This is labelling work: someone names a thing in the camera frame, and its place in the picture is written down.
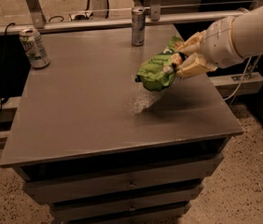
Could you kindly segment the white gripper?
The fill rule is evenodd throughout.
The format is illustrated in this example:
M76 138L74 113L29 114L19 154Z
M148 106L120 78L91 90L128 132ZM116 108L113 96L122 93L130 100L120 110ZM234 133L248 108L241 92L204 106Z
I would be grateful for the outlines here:
M194 77L219 68L242 63L232 41L233 16L213 22L206 31L197 32L175 50L187 57L176 66L178 77Z

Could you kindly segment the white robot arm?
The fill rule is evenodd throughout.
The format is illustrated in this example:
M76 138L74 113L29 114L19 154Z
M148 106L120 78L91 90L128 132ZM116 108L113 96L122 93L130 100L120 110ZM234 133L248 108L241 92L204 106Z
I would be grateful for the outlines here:
M178 77L193 77L263 55L263 6L213 22L178 49L187 58L176 66Z

